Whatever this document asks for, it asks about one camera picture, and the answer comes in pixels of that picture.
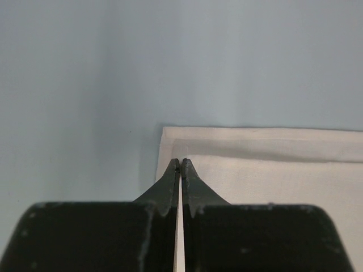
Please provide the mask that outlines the white cloth napkin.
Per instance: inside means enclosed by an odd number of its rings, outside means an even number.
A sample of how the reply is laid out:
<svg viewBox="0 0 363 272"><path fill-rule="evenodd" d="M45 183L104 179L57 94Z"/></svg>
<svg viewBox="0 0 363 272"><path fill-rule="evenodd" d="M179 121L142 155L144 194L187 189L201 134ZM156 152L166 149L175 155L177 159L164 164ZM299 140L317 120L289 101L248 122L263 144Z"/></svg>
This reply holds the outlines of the white cloth napkin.
<svg viewBox="0 0 363 272"><path fill-rule="evenodd" d="M174 158L190 159L201 179L230 203L321 207L354 270L362 270L361 132L165 127L157 177Z"/></svg>

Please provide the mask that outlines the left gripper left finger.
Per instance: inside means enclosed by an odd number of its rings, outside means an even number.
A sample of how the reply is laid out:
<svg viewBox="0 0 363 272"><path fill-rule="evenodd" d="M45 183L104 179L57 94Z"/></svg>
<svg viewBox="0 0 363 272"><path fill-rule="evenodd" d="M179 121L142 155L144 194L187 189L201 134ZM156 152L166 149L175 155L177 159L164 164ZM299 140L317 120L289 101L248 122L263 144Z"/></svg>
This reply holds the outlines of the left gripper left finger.
<svg viewBox="0 0 363 272"><path fill-rule="evenodd" d="M173 271L180 163L131 202L38 202L20 218L2 271Z"/></svg>

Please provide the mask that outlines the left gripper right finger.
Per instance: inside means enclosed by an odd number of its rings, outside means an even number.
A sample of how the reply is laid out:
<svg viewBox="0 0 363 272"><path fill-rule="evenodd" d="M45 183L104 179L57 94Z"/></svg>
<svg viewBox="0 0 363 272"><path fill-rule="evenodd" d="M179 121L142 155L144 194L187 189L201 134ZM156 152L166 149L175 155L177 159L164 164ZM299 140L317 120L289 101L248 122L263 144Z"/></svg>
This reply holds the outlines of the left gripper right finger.
<svg viewBox="0 0 363 272"><path fill-rule="evenodd" d="M232 205L181 164L186 271L352 271L335 225L314 205Z"/></svg>

